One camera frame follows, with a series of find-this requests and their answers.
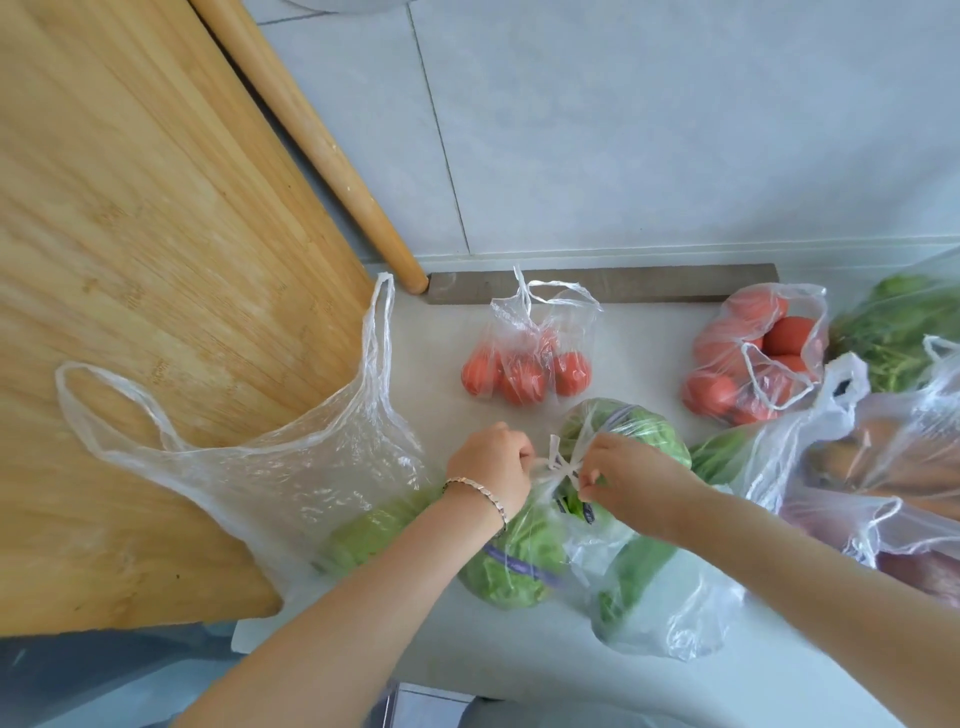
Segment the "silver bracelet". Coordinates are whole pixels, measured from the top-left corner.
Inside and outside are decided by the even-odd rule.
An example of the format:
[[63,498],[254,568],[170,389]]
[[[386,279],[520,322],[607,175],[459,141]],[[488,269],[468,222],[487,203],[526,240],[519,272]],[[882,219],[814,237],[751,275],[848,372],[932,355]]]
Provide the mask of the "silver bracelet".
[[480,493],[486,496],[487,500],[493,504],[493,507],[496,508],[497,513],[500,514],[500,518],[503,519],[503,529],[497,531],[495,535],[499,536],[501,533],[507,530],[507,512],[503,510],[503,506],[500,505],[500,501],[496,499],[496,496],[485,486],[480,485],[480,483],[478,483],[476,480],[470,480],[468,477],[450,477],[446,480],[446,483],[444,483],[444,493],[446,493],[446,487],[450,483],[463,483],[464,485],[468,485],[473,490],[480,491]]

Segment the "white wall tile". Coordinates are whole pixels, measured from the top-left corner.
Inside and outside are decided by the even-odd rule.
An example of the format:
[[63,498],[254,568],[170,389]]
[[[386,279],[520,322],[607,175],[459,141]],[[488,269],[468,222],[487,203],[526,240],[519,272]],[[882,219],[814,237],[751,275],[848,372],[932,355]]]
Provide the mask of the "white wall tile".
[[414,255],[465,254],[406,9],[261,30]]
[[475,254],[960,232],[956,0],[418,0]]

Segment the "wooden strip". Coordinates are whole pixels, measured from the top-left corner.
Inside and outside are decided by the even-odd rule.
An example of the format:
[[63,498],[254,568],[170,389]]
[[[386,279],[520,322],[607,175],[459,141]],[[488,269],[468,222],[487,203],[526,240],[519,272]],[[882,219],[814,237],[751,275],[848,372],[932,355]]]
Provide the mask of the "wooden strip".
[[191,0],[267,106],[410,293],[427,277],[240,0]]
[[[527,280],[577,282],[600,303],[718,303],[754,283],[779,280],[773,263],[524,271]],[[513,271],[434,273],[428,303],[489,303],[516,292]]]

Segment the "knot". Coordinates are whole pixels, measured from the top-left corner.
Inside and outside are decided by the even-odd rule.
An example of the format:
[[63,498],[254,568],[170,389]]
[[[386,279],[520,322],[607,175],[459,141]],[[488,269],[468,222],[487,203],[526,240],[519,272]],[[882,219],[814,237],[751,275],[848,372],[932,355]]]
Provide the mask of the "knot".
[[550,456],[547,458],[547,468],[557,478],[563,481],[565,477],[570,478],[574,490],[580,490],[580,469],[583,467],[583,454],[573,449],[570,460],[567,461],[560,454],[560,438],[557,435],[550,435]]

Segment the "bag of vegetables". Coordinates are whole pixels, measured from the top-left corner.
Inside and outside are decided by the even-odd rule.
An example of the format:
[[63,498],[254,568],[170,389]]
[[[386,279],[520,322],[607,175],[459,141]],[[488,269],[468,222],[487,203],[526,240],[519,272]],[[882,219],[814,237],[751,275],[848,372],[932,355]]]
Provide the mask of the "bag of vegetables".
[[[582,394],[592,379],[593,332],[603,310],[579,283],[516,274],[516,294],[493,299],[491,320],[460,372],[464,389],[516,406]],[[561,288],[549,299],[534,288]]]
[[[439,494],[410,426],[390,405],[394,280],[381,274],[363,323],[353,382],[290,424],[231,448],[181,439],[141,386],[98,367],[57,369],[66,421],[97,457],[190,498],[253,558],[285,600],[310,588],[317,568],[364,563]],[[140,445],[87,408],[67,383],[85,370],[139,404],[163,449]]]
[[741,288],[693,340],[697,369],[687,409],[731,425],[772,420],[813,391],[823,375],[827,291],[760,283]]
[[926,336],[960,342],[960,247],[882,280],[834,318],[828,358],[854,352],[874,392],[906,392],[930,364]]
[[558,476],[542,461],[531,481],[520,512],[459,573],[472,594],[500,609],[536,606],[564,583],[564,529],[553,499]]
[[[843,382],[848,382],[846,391],[837,395]],[[827,366],[824,384],[807,409],[721,432],[690,449],[692,470],[707,484],[776,513],[803,452],[814,442],[849,434],[854,405],[868,391],[866,366],[853,355],[844,356]],[[621,557],[626,560],[629,554],[621,552]],[[622,597],[615,599],[623,594],[615,567],[601,585],[599,595],[608,596],[598,600],[594,621],[595,630],[599,621],[598,634],[607,644],[619,651],[682,660],[723,645],[744,596],[744,588],[726,574],[678,549],[645,584],[638,605],[628,610]]]
[[526,505],[460,571],[472,593],[501,609],[532,607],[560,587],[602,576],[637,538],[601,506],[576,495],[580,463],[593,435],[603,431],[635,437],[690,463],[686,446],[660,415],[617,400],[580,402],[567,412],[560,435],[551,437],[550,456],[531,473]]
[[784,516],[960,607],[960,347],[927,336],[925,350],[925,384],[870,395],[848,437],[807,451]]

